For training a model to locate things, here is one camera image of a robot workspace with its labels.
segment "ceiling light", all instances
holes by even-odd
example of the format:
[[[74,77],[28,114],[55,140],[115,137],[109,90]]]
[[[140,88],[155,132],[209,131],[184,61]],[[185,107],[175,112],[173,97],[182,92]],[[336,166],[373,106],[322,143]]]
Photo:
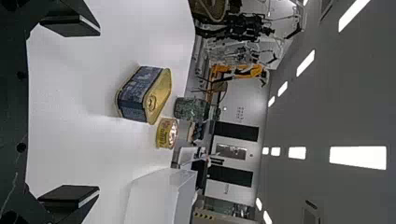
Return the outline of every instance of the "ceiling light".
[[[331,147],[330,163],[386,170],[386,147]]]
[[[268,155],[269,152],[270,152],[270,148],[269,147],[264,147],[262,149],[262,155]]]
[[[369,2],[370,0],[356,0],[338,22],[338,32],[341,33]]]
[[[297,68],[297,77],[300,76],[301,73],[305,71],[305,69],[315,60],[315,50],[312,50],[311,53],[304,59],[304,61]]]
[[[288,81],[283,83],[283,85],[279,88],[279,90],[277,91],[277,97],[281,96],[283,92],[285,92],[285,90],[287,89],[288,89]]]
[[[262,217],[264,218],[265,224],[272,224],[272,219],[270,218],[270,215],[268,215],[267,211],[264,212],[264,216]]]
[[[259,209],[259,211],[262,210],[262,201],[260,200],[260,198],[256,199],[256,206]]]
[[[305,160],[306,147],[289,147],[289,158]]]
[[[271,105],[273,105],[275,102],[275,96],[273,96],[270,101],[268,101],[268,107],[271,107]]]
[[[280,156],[280,147],[271,148],[271,155],[277,157]]]

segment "black panel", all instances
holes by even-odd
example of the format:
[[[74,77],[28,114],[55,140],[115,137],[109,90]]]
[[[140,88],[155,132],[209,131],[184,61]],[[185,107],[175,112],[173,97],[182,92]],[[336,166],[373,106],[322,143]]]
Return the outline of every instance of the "black panel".
[[[215,135],[257,142],[259,127],[218,121],[216,122]]]
[[[209,179],[251,188],[253,172],[236,170],[229,167],[212,165],[209,168]]]

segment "tin can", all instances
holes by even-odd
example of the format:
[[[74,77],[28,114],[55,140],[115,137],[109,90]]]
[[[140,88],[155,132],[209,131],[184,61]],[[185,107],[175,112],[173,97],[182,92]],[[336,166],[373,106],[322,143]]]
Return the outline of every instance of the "tin can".
[[[142,66],[117,91],[116,106],[125,119],[155,124],[172,91],[168,68]]]
[[[157,147],[173,149],[178,135],[176,119],[161,119],[157,129]]]

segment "white tabletop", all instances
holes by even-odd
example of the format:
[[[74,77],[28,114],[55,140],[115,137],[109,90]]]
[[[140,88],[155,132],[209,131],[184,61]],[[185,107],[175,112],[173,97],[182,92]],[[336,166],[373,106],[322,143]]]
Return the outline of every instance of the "white tabletop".
[[[169,67],[184,94],[194,41],[187,0],[86,0],[101,37],[63,38],[37,26],[28,41],[29,161],[35,196],[62,184],[99,186],[85,223],[123,223],[130,183],[169,167],[155,147],[157,125],[117,118],[116,90],[140,65]]]

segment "cable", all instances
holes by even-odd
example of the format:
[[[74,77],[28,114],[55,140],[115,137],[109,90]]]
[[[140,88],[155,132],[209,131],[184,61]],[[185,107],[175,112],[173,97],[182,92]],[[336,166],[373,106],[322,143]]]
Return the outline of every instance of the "cable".
[[[224,3],[224,11],[223,11],[223,13],[222,13],[220,19],[216,20],[216,19],[212,16],[212,14],[210,13],[209,9],[207,9],[207,7],[205,6],[205,4],[202,2],[202,0],[198,0],[198,2],[199,2],[199,3],[201,4],[201,6],[204,8],[204,10],[205,10],[207,16],[210,18],[210,20],[212,20],[212,21],[214,21],[214,22],[221,22],[221,21],[224,19],[225,14],[227,14],[227,6],[228,6],[228,4],[229,4],[228,1],[229,1],[229,0],[225,0],[225,3]]]

